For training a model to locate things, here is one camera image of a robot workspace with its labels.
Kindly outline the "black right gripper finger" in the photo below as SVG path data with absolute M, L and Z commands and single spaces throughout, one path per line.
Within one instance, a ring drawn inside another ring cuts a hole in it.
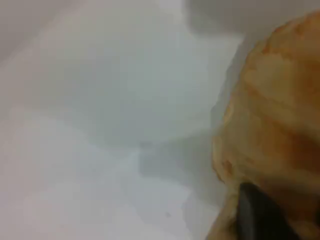
M 256 185 L 244 182 L 239 186 L 236 208 L 238 240 L 299 240 L 282 210 Z

